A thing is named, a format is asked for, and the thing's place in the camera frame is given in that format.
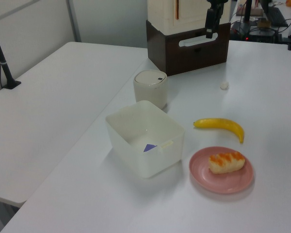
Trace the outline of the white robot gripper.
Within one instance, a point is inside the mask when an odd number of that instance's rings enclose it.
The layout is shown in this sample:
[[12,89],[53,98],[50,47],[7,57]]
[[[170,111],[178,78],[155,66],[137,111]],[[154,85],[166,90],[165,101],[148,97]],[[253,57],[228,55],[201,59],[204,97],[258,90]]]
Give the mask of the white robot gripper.
[[213,35],[213,30],[218,30],[221,18],[221,12],[219,9],[223,8],[225,0],[207,0],[207,2],[210,3],[210,9],[207,10],[205,29],[206,38],[211,39]]

